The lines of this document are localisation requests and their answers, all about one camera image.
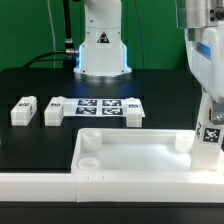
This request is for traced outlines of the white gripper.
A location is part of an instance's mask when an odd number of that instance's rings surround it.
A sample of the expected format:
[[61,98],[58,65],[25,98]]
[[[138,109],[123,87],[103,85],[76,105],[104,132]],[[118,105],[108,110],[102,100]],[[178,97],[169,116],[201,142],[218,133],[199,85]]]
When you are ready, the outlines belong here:
[[224,125],[224,26],[186,29],[184,36],[190,71],[214,100],[212,123]]

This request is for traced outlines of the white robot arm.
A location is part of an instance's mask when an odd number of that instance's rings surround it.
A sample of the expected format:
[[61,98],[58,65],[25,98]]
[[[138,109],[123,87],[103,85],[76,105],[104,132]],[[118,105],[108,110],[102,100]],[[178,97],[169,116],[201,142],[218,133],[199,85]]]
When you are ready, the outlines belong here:
[[[224,125],[224,0],[175,0],[177,26],[184,30],[191,73],[209,96],[200,113]],[[132,72],[121,41],[121,0],[84,0],[85,39],[74,75],[108,83]]]

